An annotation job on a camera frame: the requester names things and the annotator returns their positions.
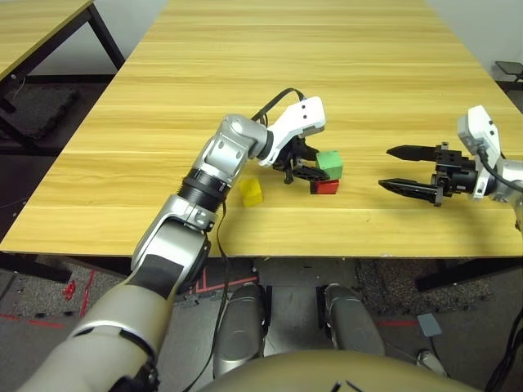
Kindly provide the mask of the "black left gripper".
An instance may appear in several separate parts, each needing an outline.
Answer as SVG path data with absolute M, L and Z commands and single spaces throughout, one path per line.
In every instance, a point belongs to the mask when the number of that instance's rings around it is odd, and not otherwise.
M 283 172 L 284 183 L 290 185 L 295 177 L 309 182 L 330 180 L 329 175 L 318 167 L 303 166 L 301 161 L 316 161 L 319 150 L 310 147 L 305 140 L 294 136 L 279 152 L 273 163 L 276 171 Z

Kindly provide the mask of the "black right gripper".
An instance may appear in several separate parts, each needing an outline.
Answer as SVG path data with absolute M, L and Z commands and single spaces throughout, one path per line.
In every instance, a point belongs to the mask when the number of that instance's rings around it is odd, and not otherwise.
M 449 149 L 448 142 L 436 147 L 400 145 L 388 149 L 387 154 L 406 161 L 436 162 L 436 172 L 431 176 L 430 185 L 400 178 L 379 180 L 378 184 L 386 190 L 427 201 L 436 207 L 441 205 L 442 196 L 473 193 L 477 178 L 476 164 L 463 157 L 461 151 Z

